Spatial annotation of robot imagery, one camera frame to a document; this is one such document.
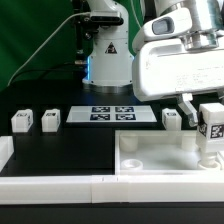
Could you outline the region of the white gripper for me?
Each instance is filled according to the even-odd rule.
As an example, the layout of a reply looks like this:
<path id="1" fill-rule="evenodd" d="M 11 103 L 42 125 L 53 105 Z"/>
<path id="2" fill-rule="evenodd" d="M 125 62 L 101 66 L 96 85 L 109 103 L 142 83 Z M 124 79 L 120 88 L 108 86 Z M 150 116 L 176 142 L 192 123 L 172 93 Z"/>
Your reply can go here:
<path id="1" fill-rule="evenodd" d="M 193 95 L 224 87 L 224 39 L 210 50 L 186 51 L 179 39 L 145 44 L 132 68 L 133 90 L 140 101 L 177 98 L 191 127 L 198 125 Z"/>

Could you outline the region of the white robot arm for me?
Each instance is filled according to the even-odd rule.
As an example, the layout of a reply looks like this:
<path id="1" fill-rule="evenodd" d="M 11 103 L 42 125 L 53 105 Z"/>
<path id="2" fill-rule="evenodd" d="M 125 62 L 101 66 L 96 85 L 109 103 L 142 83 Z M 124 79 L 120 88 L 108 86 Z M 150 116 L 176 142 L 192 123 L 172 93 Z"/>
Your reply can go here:
<path id="1" fill-rule="evenodd" d="M 156 18 L 128 43 L 128 13 L 113 0 L 87 0 L 98 33 L 85 85 L 98 91 L 131 85 L 141 101 L 177 98 L 198 124 L 196 94 L 224 87 L 224 0 L 140 0 Z"/>

